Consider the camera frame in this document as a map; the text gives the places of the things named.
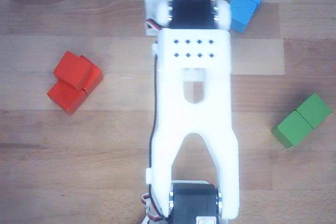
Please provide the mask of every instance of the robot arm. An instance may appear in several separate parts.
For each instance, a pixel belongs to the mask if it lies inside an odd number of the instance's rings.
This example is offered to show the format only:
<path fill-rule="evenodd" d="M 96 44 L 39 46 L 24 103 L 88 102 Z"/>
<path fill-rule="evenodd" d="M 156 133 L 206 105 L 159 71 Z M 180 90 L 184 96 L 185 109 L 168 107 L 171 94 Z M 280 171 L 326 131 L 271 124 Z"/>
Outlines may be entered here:
<path fill-rule="evenodd" d="M 234 219 L 239 210 L 239 166 L 238 142 L 232 129 L 229 4 L 219 0 L 163 1 L 164 4 L 161 1 L 157 5 L 160 8 L 156 17 L 160 18 L 156 20 L 161 25 L 157 24 L 157 43 L 152 47 L 156 57 L 158 125 L 151 137 L 150 167 L 146 170 L 146 183 L 150 185 L 147 212 L 154 208 L 158 216 L 155 220 L 166 218 L 179 223 L 181 209 L 177 209 L 180 205 L 175 201 L 185 199 L 188 204 L 194 204 L 202 198 L 198 203 L 200 214 L 191 214 L 194 215 L 190 216 L 191 222 L 212 223 L 204 222 L 203 217 Z M 186 71 L 193 73 L 189 80 L 203 78 L 204 99 L 199 103 L 189 103 L 184 98 Z M 172 181 L 173 162 L 190 133 L 198 133 L 211 154 L 218 176 L 216 190 L 203 182 L 187 183 L 181 189 Z M 201 185 L 191 189 L 195 184 Z M 185 196 L 190 195 L 185 193 L 188 190 L 195 192 L 191 201 Z M 208 205 L 202 205 L 207 202 L 203 197 L 208 199 Z M 215 214 L 203 212 L 214 207 Z"/>

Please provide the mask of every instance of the red wire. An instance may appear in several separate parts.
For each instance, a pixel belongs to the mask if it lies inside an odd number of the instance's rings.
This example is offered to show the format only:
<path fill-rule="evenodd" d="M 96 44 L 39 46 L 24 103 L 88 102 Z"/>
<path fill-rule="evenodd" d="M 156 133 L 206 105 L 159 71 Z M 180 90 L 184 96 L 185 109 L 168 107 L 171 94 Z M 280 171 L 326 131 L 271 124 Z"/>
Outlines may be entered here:
<path fill-rule="evenodd" d="M 154 26 L 157 30 L 161 30 L 162 26 L 160 26 L 158 23 L 156 23 L 154 20 L 151 18 L 146 20 L 147 22 L 151 23 L 152 26 Z"/>

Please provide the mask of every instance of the green cube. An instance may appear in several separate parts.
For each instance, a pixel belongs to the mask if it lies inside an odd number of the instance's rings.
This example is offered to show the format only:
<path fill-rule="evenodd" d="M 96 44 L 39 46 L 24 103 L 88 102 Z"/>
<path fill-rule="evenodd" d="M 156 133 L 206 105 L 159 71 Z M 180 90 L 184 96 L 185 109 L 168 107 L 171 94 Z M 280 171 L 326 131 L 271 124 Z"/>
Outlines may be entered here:
<path fill-rule="evenodd" d="M 285 148 L 291 148 L 298 145 L 312 130 L 312 126 L 297 111 L 293 111 L 272 133 Z"/>
<path fill-rule="evenodd" d="M 313 127 L 317 127 L 331 113 L 331 109 L 317 94 L 312 94 L 297 109 L 297 112 Z"/>

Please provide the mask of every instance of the wire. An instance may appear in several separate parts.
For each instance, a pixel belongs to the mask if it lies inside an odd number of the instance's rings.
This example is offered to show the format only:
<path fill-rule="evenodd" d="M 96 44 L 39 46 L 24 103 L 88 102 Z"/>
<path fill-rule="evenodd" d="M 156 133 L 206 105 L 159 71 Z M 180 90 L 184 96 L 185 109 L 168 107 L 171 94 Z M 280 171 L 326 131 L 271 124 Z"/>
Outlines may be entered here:
<path fill-rule="evenodd" d="M 149 18 L 145 21 L 146 28 L 154 29 L 156 31 L 162 30 L 163 26 L 160 26 L 157 22 L 153 19 Z"/>
<path fill-rule="evenodd" d="M 153 136 L 154 136 L 154 132 L 155 132 L 155 127 L 156 127 L 156 115 L 157 115 L 157 104 L 158 104 L 158 99 L 157 99 L 157 69 L 158 69 L 158 59 L 157 59 L 157 55 L 155 55 L 155 59 L 154 59 L 154 119 L 153 119 L 153 128 L 152 128 L 152 132 L 151 132 L 151 136 L 150 136 L 150 140 L 149 140 L 149 167 L 152 167 L 152 140 L 153 140 Z M 148 188 L 148 196 L 151 199 L 151 203 L 153 206 L 153 209 L 155 210 L 156 214 L 158 215 L 158 217 L 153 217 L 153 216 L 149 216 L 149 218 L 153 221 L 159 221 L 159 220 L 163 220 L 165 219 L 165 216 L 163 214 L 161 214 L 153 200 L 153 196 L 152 196 L 152 185 L 149 185 Z"/>

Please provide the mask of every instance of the wooden block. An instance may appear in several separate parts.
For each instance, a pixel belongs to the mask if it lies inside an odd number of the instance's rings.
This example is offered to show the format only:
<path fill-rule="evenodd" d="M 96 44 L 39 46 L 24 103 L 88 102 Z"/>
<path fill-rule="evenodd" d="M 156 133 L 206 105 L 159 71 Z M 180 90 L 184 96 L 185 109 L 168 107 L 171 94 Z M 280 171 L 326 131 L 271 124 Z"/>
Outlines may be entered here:
<path fill-rule="evenodd" d="M 285 148 L 291 148 L 298 145 L 312 130 L 309 123 L 297 111 L 293 111 L 272 133 Z"/>
<path fill-rule="evenodd" d="M 296 111 L 313 127 L 317 127 L 328 115 L 331 109 L 316 94 L 312 94 Z"/>
<path fill-rule="evenodd" d="M 83 55 L 81 55 L 80 58 L 90 63 L 92 66 L 92 71 L 89 75 L 89 78 L 83 85 L 83 90 L 86 92 L 87 95 L 89 95 L 103 79 L 103 73 L 101 72 L 100 68 L 98 68 Z"/>
<path fill-rule="evenodd" d="M 66 82 L 77 90 L 81 90 L 89 78 L 92 65 L 87 61 L 66 52 L 54 70 L 54 75 L 59 81 Z"/>
<path fill-rule="evenodd" d="M 61 81 L 49 90 L 48 96 L 69 115 L 73 114 L 87 97 L 84 90 L 76 90 Z"/>

